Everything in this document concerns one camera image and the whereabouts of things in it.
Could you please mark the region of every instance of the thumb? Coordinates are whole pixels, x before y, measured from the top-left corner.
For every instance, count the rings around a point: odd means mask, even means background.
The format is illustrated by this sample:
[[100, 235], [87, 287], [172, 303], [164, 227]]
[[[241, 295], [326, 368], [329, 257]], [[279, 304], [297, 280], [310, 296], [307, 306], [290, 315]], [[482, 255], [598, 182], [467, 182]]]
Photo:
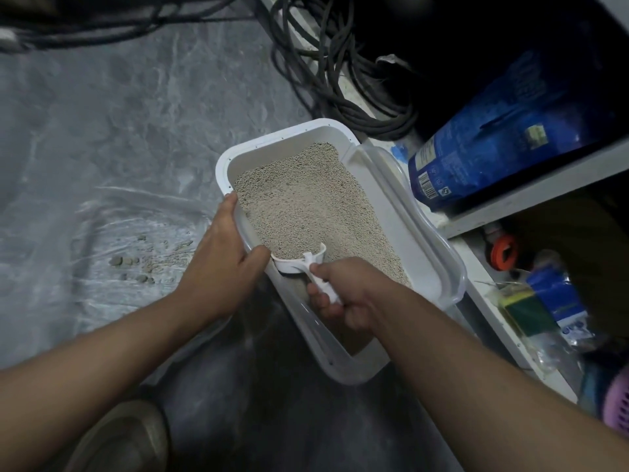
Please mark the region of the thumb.
[[242, 261], [242, 276], [253, 285], [269, 264], [271, 251], [264, 245], [256, 246]]
[[313, 263], [310, 265], [310, 271], [314, 274], [314, 276], [318, 276], [322, 280], [329, 281], [332, 263]]

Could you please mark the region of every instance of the black cable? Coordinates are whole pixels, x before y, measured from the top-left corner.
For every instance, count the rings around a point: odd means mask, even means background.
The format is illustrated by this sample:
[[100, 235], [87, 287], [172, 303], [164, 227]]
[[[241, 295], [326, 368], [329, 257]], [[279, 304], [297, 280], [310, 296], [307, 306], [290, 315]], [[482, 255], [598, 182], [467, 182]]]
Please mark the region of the black cable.
[[[141, 19], [121, 19], [112, 21], [87, 21], [83, 23], [67, 23], [43, 25], [0, 18], [0, 25], [11, 26], [20, 30], [20, 39], [31, 49], [66, 49], [106, 45], [140, 38], [167, 24], [180, 23], [210, 23], [224, 19], [210, 18], [235, 0], [222, 0], [217, 4], [196, 13], [179, 14], [179, 1], [170, 2], [175, 10], [170, 14], [162, 14], [167, 2], [156, 4], [148, 17]], [[96, 30], [116, 30], [129, 28], [123, 32], [105, 35], [80, 36], [83, 33]]]
[[[311, 36], [291, 14], [291, 9], [307, 11], [319, 27], [319, 39]], [[281, 25], [273, 23], [282, 12]], [[411, 102], [402, 106], [393, 101], [382, 90], [373, 86], [387, 77], [387, 73], [376, 63], [360, 54], [360, 47], [353, 33], [354, 5], [349, 0], [347, 7], [337, 6], [335, 0], [277, 0], [271, 7], [271, 37], [282, 50], [287, 64], [303, 80], [300, 84], [310, 90], [331, 109], [334, 118], [354, 131], [381, 140], [397, 140], [404, 137], [415, 124], [418, 113]], [[291, 27], [316, 49], [297, 48], [291, 38]], [[312, 72], [304, 58], [316, 60], [317, 71]], [[355, 103], [348, 101], [339, 86], [343, 67], [358, 93], [374, 109], [388, 119], [374, 119]], [[288, 75], [292, 83], [298, 81]]]

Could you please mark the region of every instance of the litter scoop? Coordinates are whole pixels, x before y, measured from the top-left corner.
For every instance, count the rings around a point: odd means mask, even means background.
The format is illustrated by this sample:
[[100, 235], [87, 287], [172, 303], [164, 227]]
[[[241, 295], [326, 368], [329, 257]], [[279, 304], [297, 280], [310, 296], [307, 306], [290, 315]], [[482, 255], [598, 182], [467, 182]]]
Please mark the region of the litter scoop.
[[334, 291], [332, 285], [330, 285], [330, 282], [322, 280], [318, 276], [314, 276], [310, 271], [311, 264], [323, 262], [323, 258], [325, 256], [325, 244], [322, 243], [320, 249], [321, 251], [319, 251], [316, 255], [313, 255], [312, 252], [306, 252], [304, 253], [303, 258], [295, 260], [282, 260], [273, 255], [273, 253], [271, 254], [271, 258], [275, 262], [277, 271], [280, 273], [305, 273], [308, 275], [308, 278], [310, 278], [310, 281], [317, 285], [320, 292], [326, 293], [330, 297], [330, 304], [339, 303], [342, 305], [343, 302]]

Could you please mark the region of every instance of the gray floor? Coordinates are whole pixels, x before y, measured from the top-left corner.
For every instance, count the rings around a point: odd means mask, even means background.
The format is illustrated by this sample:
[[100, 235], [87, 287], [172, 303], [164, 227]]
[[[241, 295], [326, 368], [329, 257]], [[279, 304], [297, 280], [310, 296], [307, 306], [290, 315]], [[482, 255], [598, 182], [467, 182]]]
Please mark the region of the gray floor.
[[[0, 56], [1, 367], [138, 306], [129, 300], [137, 285], [90, 276], [106, 261], [95, 249], [111, 216], [121, 222], [136, 209], [136, 220], [150, 217], [164, 235], [178, 231], [169, 221], [188, 222], [194, 239], [221, 197], [220, 154], [309, 118], [273, 68], [271, 46], [253, 20]], [[157, 204], [116, 204], [97, 186], [148, 192]], [[198, 207], [196, 216], [162, 212], [169, 196]], [[77, 211], [88, 215], [83, 223]], [[172, 289], [156, 279], [136, 301]], [[266, 281], [215, 333], [200, 335], [141, 391], [166, 414], [174, 468], [459, 469], [393, 366], [361, 387], [329, 380]]]

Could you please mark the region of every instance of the litter box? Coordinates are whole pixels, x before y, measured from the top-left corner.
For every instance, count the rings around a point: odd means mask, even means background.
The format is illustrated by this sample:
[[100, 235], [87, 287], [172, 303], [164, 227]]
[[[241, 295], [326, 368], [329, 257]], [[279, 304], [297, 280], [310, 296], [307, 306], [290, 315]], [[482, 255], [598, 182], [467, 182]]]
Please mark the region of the litter box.
[[[441, 309], [458, 303], [466, 282], [460, 257], [421, 212], [394, 158], [381, 148], [361, 145], [338, 121], [315, 119], [226, 150], [216, 164], [218, 186], [227, 194], [243, 172], [298, 154], [317, 142], [332, 144], [339, 160], [365, 190], [413, 289]], [[240, 206], [235, 220], [247, 250], [261, 243]], [[290, 279], [282, 277], [272, 261], [266, 274], [329, 377], [342, 384], [362, 384], [389, 363], [377, 339], [350, 356], [310, 308], [308, 299]]]

